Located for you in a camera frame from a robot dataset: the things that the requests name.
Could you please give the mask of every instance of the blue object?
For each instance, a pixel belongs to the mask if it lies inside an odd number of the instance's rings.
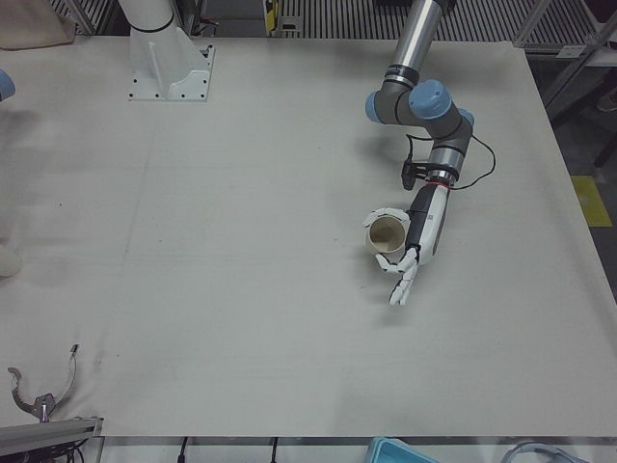
[[[0,69],[0,101],[13,95],[15,95],[15,84],[11,77],[4,70]]]
[[[366,116],[374,123],[382,123],[379,116],[377,116],[377,110],[375,109],[375,95],[377,95],[377,92],[373,92],[366,99],[366,103],[364,104],[364,112],[366,113]]]
[[[452,106],[452,96],[439,80],[427,80],[409,93],[412,112],[426,121],[440,118]]]
[[[398,439],[376,437],[370,443],[364,463],[438,463]]]
[[[473,123],[475,123],[475,117],[473,116],[472,113],[470,113],[467,109],[462,109],[462,108],[459,108],[459,113],[461,113],[461,116],[467,119],[469,123],[471,124],[471,126],[473,126]]]

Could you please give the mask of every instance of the cable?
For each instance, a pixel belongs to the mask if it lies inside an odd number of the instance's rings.
[[[186,450],[186,444],[189,442],[188,436],[182,439],[182,448],[180,449],[180,455],[177,456],[177,463],[184,463],[186,458],[184,457],[184,451]]]
[[[411,140],[419,140],[420,142],[434,142],[436,140],[435,138],[416,137],[415,135],[410,135],[409,133],[406,134],[406,135],[407,135],[407,138],[409,138]],[[495,171],[495,168],[496,168],[496,165],[497,165],[497,159],[496,159],[496,155],[495,155],[495,152],[493,151],[493,149],[489,145],[484,143],[482,140],[477,138],[475,135],[471,135],[471,138],[473,140],[475,140],[476,142],[478,142],[480,145],[482,145],[484,148],[486,148],[489,151],[489,153],[493,157],[493,166],[491,166],[491,169],[488,172],[486,172],[485,174],[482,174],[480,177],[478,177],[472,183],[470,183],[468,185],[464,185],[464,186],[454,186],[454,187],[450,188],[451,190],[465,190],[467,188],[470,188],[473,185],[475,185],[478,181],[480,181],[482,178],[488,177],[490,174],[492,174]]]
[[[512,463],[515,456],[521,453],[532,452],[543,453],[545,455],[551,456],[550,462],[563,462],[565,460],[568,463],[587,463],[585,460],[581,460],[580,458],[576,458],[575,456],[570,455],[565,450],[558,449],[553,446],[547,446],[546,444],[542,444],[539,442],[526,442],[518,444],[513,449],[508,450],[505,455],[503,455],[501,463]]]
[[[274,442],[272,443],[272,457],[270,458],[270,463],[277,463],[277,447],[279,446],[279,438],[275,437]]]
[[[495,156],[495,152],[493,151],[493,149],[489,147],[486,143],[484,143],[482,140],[478,139],[475,135],[471,135],[471,138],[489,151],[489,153],[493,157],[493,166],[491,166],[491,169],[489,170],[489,172],[482,174],[480,177],[478,177],[476,180],[474,180],[469,185],[453,187],[453,188],[450,188],[451,190],[465,190],[466,188],[470,188],[471,186],[475,185],[478,181],[480,181],[482,178],[488,177],[490,174],[492,174],[495,171],[495,167],[497,166],[497,158]]]
[[[50,446],[43,449],[33,449],[22,453],[14,453],[11,455],[0,456],[1,463],[41,463],[49,460],[64,457],[67,463],[75,462],[75,453],[79,455],[82,463],[84,462],[84,455],[80,449],[88,439],[85,439],[77,444],[74,442],[67,444],[60,444],[58,446]]]

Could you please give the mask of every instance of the beige bag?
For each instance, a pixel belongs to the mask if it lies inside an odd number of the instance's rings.
[[[75,23],[48,0],[0,0],[0,48],[19,50],[72,43]]]

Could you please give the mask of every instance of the blue joint cap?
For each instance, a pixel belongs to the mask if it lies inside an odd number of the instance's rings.
[[[463,108],[459,108],[459,113],[461,113],[461,116],[467,119],[471,126],[473,126],[473,123],[475,123],[475,118],[473,117],[472,113],[470,113],[467,109]]]
[[[452,96],[439,80],[427,80],[417,85],[409,93],[409,107],[420,119],[431,121],[448,112],[452,106]]]
[[[364,104],[364,112],[366,113],[366,116],[374,123],[382,123],[379,116],[377,116],[377,110],[375,109],[375,95],[377,95],[377,92],[373,92],[366,99],[366,103]]]
[[[11,77],[4,70],[0,69],[0,101],[13,95],[15,95],[15,84]]]

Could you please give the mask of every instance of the metal bracket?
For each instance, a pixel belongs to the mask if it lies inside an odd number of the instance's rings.
[[[40,422],[49,422],[49,417],[51,417],[51,414],[68,398],[68,395],[75,383],[75,375],[77,373],[77,360],[75,359],[75,356],[77,355],[78,349],[79,344],[74,344],[70,349],[70,358],[68,359],[68,379],[61,392],[56,396],[52,393],[39,395],[35,398],[34,403],[32,404],[27,403],[22,398],[21,392],[19,391],[19,383],[23,377],[21,371],[17,368],[9,367],[9,373],[13,376],[13,387],[11,388],[11,394],[13,395],[15,405],[17,405],[20,410],[37,417]]]

